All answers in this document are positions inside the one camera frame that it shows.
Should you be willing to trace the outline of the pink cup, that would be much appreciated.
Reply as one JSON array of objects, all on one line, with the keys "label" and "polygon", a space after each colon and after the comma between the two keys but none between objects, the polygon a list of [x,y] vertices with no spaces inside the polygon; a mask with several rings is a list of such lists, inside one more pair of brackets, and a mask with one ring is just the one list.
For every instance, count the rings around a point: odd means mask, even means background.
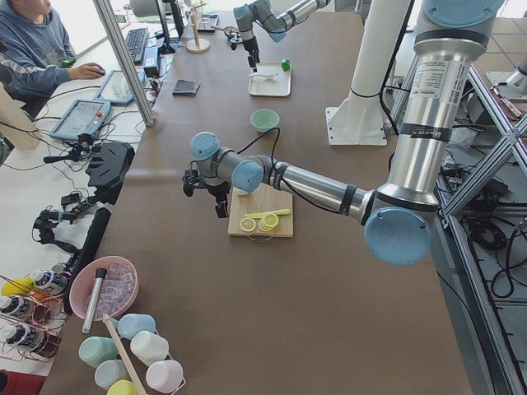
[{"label": "pink cup", "polygon": [[173,393],[184,384],[184,371],[177,360],[162,360],[153,363],[146,373],[147,385],[160,393]]}]

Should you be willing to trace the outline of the yellow cup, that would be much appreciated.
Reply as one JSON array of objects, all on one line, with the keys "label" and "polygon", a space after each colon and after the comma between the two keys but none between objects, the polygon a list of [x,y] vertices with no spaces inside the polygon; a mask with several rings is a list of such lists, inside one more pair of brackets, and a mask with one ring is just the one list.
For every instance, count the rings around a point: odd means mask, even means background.
[{"label": "yellow cup", "polygon": [[114,382],[107,390],[107,395],[138,395],[132,381],[121,379]]}]

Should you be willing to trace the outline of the wooden cutting board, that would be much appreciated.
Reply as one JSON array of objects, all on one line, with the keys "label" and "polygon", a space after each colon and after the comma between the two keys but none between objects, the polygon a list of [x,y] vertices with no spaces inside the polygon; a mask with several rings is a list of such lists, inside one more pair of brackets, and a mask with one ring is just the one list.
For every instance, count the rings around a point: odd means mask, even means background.
[{"label": "wooden cutting board", "polygon": [[251,193],[233,188],[229,236],[292,237],[293,197],[261,184]]}]

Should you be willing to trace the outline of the metal scoop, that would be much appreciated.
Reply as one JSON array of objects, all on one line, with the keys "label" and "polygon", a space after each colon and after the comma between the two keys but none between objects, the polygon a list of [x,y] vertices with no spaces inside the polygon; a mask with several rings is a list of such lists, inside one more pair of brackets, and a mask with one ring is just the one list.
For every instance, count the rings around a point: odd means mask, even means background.
[{"label": "metal scoop", "polygon": [[234,26],[217,26],[217,25],[211,25],[211,28],[214,30],[221,31],[225,37],[236,37],[239,35],[239,31]]}]

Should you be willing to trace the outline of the pink bowl with ice cubes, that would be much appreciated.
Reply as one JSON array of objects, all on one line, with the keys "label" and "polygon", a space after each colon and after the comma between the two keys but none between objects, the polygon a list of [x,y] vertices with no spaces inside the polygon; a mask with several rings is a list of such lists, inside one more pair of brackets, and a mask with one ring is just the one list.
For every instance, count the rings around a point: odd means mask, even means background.
[{"label": "pink bowl with ice cubes", "polygon": [[69,302],[79,318],[85,318],[96,271],[101,268],[106,270],[106,275],[100,288],[95,321],[101,321],[103,313],[113,318],[121,316],[137,298],[139,280],[135,266],[120,256],[98,258],[77,274],[71,286]]}]

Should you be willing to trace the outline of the blue teach pendant near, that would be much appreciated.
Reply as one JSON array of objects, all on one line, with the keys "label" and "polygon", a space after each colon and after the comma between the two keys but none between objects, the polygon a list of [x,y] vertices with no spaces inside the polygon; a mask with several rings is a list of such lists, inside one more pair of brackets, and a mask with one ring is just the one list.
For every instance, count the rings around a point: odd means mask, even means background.
[{"label": "blue teach pendant near", "polygon": [[77,141],[81,134],[95,137],[110,109],[111,103],[107,100],[75,100],[49,136],[66,141]]}]

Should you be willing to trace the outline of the black keyboard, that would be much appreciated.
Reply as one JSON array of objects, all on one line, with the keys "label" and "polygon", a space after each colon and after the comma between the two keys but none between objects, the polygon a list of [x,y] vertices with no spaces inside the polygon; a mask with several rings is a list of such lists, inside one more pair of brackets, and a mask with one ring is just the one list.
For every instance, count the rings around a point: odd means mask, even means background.
[{"label": "black keyboard", "polygon": [[128,53],[135,65],[142,64],[144,48],[148,38],[147,28],[129,30],[125,37]]}]

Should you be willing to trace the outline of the blue teach pendant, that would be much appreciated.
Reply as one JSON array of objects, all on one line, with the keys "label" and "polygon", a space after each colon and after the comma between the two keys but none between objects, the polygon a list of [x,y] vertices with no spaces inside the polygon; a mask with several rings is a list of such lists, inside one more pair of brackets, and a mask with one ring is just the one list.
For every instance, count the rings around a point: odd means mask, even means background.
[{"label": "blue teach pendant", "polygon": [[107,100],[75,100],[49,136],[66,141],[77,141],[81,134],[95,137],[110,109],[111,103]]},{"label": "blue teach pendant", "polygon": [[121,70],[111,70],[94,96],[95,100],[126,106],[133,102],[133,93]]}]

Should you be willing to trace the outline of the white ceramic spoon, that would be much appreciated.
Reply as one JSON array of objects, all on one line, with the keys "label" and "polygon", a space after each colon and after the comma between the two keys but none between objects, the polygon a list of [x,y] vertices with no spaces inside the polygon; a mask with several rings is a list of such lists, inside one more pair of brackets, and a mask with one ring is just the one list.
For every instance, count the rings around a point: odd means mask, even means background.
[{"label": "white ceramic spoon", "polygon": [[260,73],[260,72],[254,72],[254,73],[251,73],[249,74],[249,79],[255,79],[255,78],[261,78],[261,79],[264,79],[266,81],[269,81],[269,80],[274,80],[276,79],[276,75],[275,74],[265,74],[265,73]]}]

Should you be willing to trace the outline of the light green bowl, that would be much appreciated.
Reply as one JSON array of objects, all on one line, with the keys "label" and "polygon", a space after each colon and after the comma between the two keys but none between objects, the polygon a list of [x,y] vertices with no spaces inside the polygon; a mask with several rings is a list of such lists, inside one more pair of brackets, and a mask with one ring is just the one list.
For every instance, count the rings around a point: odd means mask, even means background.
[{"label": "light green bowl", "polygon": [[250,124],[259,133],[275,128],[279,122],[279,114],[272,109],[257,109],[250,115]]}]

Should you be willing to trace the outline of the mint green cup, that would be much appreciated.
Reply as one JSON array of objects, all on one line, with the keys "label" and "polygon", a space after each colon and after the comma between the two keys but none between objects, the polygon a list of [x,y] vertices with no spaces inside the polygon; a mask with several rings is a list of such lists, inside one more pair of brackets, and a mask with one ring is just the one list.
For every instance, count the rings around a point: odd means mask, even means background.
[{"label": "mint green cup", "polygon": [[88,337],[78,349],[79,358],[96,369],[107,360],[113,360],[118,355],[114,341],[109,337]]}]

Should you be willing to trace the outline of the grey folded cloth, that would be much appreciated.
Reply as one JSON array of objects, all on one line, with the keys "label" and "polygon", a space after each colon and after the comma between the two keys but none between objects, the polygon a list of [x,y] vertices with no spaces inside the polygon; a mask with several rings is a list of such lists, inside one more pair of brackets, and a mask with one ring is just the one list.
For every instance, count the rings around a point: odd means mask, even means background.
[{"label": "grey folded cloth", "polygon": [[173,96],[196,96],[200,82],[196,80],[177,79],[172,91]]}]

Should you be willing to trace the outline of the wooden mug tree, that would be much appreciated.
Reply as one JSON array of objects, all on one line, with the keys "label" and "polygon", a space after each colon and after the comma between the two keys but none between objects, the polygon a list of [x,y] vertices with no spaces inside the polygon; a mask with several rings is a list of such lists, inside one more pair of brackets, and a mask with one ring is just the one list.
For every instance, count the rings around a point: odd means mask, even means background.
[{"label": "wooden mug tree", "polygon": [[206,39],[202,39],[198,34],[198,10],[205,6],[204,2],[189,3],[189,22],[192,28],[193,38],[188,40],[185,44],[185,49],[190,53],[205,53],[210,49],[210,43]]}]

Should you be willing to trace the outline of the stacked lemon slices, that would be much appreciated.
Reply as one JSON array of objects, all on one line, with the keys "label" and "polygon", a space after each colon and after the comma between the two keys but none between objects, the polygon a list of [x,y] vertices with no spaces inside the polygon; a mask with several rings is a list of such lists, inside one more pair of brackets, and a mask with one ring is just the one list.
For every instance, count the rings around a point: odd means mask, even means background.
[{"label": "stacked lemon slices", "polygon": [[259,219],[259,228],[262,231],[269,232],[277,227],[279,224],[279,216],[267,215]]}]

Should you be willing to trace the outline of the person in grey hoodie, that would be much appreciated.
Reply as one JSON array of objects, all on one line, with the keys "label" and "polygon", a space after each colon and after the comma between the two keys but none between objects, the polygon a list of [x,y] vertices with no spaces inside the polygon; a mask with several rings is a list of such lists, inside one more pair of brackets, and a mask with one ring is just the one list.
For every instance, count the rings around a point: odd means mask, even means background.
[{"label": "person in grey hoodie", "polygon": [[1,41],[7,46],[1,61],[5,89],[31,117],[63,83],[105,75],[97,63],[76,63],[68,33],[49,1],[2,1]]}]

